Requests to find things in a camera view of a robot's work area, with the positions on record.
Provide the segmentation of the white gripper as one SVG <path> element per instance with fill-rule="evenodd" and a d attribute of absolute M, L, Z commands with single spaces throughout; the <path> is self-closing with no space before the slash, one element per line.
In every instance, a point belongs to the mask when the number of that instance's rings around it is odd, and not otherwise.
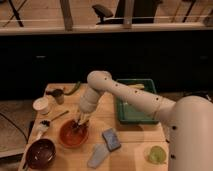
<path fill-rule="evenodd" d="M 77 126 L 85 125 L 89 122 L 90 115 L 89 114 L 82 114 L 83 113 L 92 113 L 96 110 L 99 100 L 102 97 L 103 92 L 95 90 L 91 87 L 87 87 L 83 95 L 80 97 L 79 100 L 79 110 L 76 114 L 75 122 Z"/>

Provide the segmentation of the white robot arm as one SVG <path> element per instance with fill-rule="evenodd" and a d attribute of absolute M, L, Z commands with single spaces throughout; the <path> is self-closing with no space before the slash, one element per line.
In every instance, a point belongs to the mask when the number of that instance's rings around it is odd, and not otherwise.
<path fill-rule="evenodd" d="M 88 74 L 79 100 L 79 125 L 89 120 L 105 92 L 169 127 L 168 171 L 213 171 L 213 103 L 199 96 L 173 101 L 119 83 L 108 71 L 95 70 Z"/>

